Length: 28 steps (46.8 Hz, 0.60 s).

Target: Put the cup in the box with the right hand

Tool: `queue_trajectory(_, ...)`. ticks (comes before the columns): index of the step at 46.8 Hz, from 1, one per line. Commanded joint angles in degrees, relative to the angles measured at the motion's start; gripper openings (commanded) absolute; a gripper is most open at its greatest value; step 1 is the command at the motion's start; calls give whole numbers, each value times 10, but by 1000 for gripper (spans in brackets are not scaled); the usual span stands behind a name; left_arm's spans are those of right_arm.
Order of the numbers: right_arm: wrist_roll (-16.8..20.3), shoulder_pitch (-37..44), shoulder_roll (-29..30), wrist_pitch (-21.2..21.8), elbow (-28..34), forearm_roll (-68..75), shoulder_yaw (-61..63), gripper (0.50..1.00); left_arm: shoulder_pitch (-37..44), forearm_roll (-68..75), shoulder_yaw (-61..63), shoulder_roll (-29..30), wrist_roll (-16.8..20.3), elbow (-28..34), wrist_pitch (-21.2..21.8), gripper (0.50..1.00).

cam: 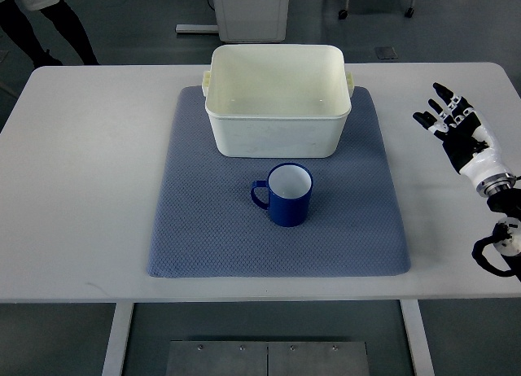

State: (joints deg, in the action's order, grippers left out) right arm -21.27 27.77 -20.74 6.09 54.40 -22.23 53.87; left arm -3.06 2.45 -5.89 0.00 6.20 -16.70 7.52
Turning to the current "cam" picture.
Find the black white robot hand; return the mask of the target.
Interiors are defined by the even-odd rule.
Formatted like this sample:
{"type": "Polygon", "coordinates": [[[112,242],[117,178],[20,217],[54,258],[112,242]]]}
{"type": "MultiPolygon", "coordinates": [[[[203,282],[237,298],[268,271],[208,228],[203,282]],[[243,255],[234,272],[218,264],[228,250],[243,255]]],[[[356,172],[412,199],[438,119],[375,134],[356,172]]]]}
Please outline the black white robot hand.
{"type": "Polygon", "coordinates": [[[443,105],[428,101],[430,111],[413,118],[441,141],[455,171],[467,177],[477,193],[489,197],[512,189],[515,176],[503,163],[501,147],[488,123],[466,98],[435,82],[433,89],[443,105]]]}

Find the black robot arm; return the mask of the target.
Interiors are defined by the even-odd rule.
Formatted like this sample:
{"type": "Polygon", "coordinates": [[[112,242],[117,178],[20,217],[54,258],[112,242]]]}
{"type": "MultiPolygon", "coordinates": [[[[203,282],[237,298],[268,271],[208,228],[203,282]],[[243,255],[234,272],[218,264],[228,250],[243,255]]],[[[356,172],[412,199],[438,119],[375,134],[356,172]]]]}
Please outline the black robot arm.
{"type": "Polygon", "coordinates": [[[479,182],[476,190],[487,199],[492,212],[504,214],[493,227],[492,233],[478,240],[473,246],[472,257],[478,266],[501,278],[517,277],[520,280],[520,189],[515,188],[520,177],[501,173],[479,182]],[[492,245],[509,269],[501,270],[492,265],[484,255],[484,249],[492,245]]]}

